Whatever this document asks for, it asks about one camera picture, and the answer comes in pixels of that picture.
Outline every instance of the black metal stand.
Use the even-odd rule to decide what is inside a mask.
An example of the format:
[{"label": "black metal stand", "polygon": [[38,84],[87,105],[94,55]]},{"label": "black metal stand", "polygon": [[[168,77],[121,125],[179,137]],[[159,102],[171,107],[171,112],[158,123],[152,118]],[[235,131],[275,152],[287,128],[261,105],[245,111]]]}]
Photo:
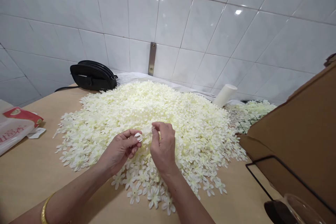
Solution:
[{"label": "black metal stand", "polygon": [[260,159],[254,160],[252,163],[246,164],[246,168],[248,169],[248,171],[252,174],[252,176],[254,177],[254,179],[258,182],[258,184],[260,185],[260,187],[264,190],[264,192],[267,194],[267,196],[274,201],[274,199],[270,196],[270,194],[266,191],[266,189],[263,187],[263,185],[259,182],[259,180],[256,178],[256,176],[252,173],[252,171],[250,170],[249,166],[251,165],[255,165],[258,162],[267,160],[267,159],[275,159],[277,160],[280,164],[282,164],[283,167],[286,168],[287,171],[289,171],[298,181],[300,181],[300,183],[307,188],[323,205],[325,205],[326,208],[328,208],[334,215],[336,215],[336,211],[329,206],[313,189],[311,189],[298,175],[296,175],[280,158],[278,158],[277,156],[274,155],[270,155],[270,156],[266,156],[266,157],[262,157]]}]

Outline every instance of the cardboard panel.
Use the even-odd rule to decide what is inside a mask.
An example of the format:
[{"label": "cardboard panel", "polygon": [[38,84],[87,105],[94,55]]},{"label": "cardboard panel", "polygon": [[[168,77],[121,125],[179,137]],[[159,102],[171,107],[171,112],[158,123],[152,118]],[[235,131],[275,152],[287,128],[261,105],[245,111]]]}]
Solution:
[{"label": "cardboard panel", "polygon": [[[301,179],[336,209],[336,63],[305,85],[286,103],[263,117],[241,136],[251,159],[275,153]],[[313,207],[327,223],[336,217],[276,161],[258,164],[280,193],[293,193]]]}]

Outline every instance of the black bag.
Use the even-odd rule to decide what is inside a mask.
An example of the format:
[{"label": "black bag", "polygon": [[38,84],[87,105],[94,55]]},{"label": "black bag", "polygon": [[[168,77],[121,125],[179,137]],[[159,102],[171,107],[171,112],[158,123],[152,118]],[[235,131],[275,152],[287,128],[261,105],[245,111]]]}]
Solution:
[{"label": "black bag", "polygon": [[56,91],[67,88],[83,88],[95,91],[107,91],[117,86],[117,75],[96,61],[84,60],[78,62],[77,65],[70,67],[71,75],[78,86],[61,87]]}]

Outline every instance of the paper tube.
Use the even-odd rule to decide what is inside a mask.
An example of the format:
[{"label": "paper tube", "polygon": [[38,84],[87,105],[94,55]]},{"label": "paper tube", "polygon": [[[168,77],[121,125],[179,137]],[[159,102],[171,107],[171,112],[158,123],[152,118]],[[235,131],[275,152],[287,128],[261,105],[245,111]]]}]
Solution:
[{"label": "paper tube", "polygon": [[213,103],[216,104],[218,107],[223,107],[236,91],[237,87],[230,84],[225,84],[225,86],[219,92]]}]

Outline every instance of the pile of flowers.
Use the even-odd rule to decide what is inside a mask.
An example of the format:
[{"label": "pile of flowers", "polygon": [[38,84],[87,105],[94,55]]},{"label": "pile of flowers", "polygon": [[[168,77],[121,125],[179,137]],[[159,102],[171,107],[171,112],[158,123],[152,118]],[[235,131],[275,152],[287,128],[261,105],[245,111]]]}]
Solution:
[{"label": "pile of flowers", "polygon": [[230,113],[204,97],[180,93],[167,85],[147,82],[129,83],[114,90],[88,94],[80,101],[83,108],[66,113],[56,133],[64,133],[60,160],[79,171],[95,164],[115,135],[129,128],[142,131],[142,148],[113,176],[112,185],[128,190],[130,203],[147,196],[149,208],[163,201],[168,215],[175,212],[167,186],[160,177],[150,153],[152,122],[171,123],[176,131],[175,160],[195,195],[214,187],[226,193],[217,177],[218,167],[227,167],[231,158],[246,160],[246,152],[230,125]]},{"label": "pile of flowers", "polygon": [[253,124],[275,109],[276,106],[263,100],[249,101],[245,105],[227,105],[225,108],[231,114],[231,125],[236,127],[239,133],[247,134]]}]

